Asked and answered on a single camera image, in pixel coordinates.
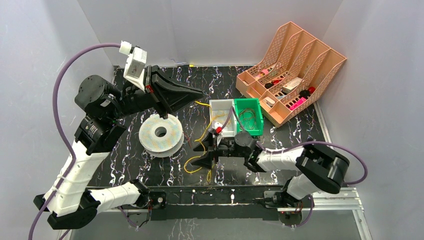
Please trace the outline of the white perforated cable spool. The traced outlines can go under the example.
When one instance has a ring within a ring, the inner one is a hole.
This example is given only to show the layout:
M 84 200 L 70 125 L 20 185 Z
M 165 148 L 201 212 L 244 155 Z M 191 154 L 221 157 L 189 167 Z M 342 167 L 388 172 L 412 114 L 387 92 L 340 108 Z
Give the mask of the white perforated cable spool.
M 174 155 L 183 145 L 184 133 L 180 120 L 168 114 L 161 118 L 159 114 L 150 115 L 138 132 L 141 145 L 155 158 L 167 158 Z

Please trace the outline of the white plastic bin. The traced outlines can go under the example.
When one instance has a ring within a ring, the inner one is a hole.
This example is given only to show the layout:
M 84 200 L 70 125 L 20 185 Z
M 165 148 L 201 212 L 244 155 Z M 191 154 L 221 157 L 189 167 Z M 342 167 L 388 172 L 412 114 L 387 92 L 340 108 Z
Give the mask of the white plastic bin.
M 208 104 L 210 105 L 210 120 L 213 122 L 223 125 L 228 115 L 231 114 L 231 117 L 222 130 L 222 135 L 225 138 L 233 138 L 237 133 L 237 120 L 232 110 L 235 108 L 234 99 L 211 99 Z

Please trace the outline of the green plastic bin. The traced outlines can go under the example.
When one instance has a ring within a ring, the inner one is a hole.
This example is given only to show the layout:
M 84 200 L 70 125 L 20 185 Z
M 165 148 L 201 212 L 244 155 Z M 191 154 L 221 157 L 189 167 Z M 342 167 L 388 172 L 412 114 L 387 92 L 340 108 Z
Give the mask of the green plastic bin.
M 253 137 L 259 137 L 264 132 L 264 119 L 258 98 L 235 98 L 235 111 L 243 129 Z

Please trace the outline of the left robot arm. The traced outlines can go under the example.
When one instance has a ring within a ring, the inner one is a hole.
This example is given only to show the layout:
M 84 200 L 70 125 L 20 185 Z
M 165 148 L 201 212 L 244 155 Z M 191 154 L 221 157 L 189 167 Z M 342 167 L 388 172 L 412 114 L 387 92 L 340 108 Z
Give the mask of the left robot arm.
M 98 166 L 113 151 L 127 127 L 120 120 L 154 109 L 160 120 L 204 97 L 201 89 L 172 79 L 160 67 L 147 66 L 141 83 L 126 80 L 116 86 L 99 75 L 85 78 L 75 103 L 85 112 L 74 141 L 66 145 L 69 157 L 53 186 L 33 202 L 49 212 L 48 224 L 54 230 L 75 230 L 88 225 L 99 213 L 124 205 L 151 208 L 166 194 L 152 191 L 137 179 L 122 185 L 90 190 L 87 188 Z

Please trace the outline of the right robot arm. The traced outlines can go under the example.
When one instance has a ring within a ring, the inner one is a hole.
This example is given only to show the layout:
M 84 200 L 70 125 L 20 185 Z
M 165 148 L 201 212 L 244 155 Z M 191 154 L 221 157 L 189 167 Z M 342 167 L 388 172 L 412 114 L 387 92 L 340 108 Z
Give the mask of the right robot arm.
M 242 158 L 244 166 L 254 173 L 276 170 L 299 171 L 289 179 L 283 190 L 272 196 L 272 201 L 295 207 L 303 198 L 315 192 L 338 194 L 344 183 L 350 161 L 332 149 L 327 142 L 309 141 L 285 149 L 261 146 L 248 131 L 241 131 L 233 139 L 225 140 L 216 131 L 194 148 L 204 155 L 191 164 L 212 169 L 219 158 Z

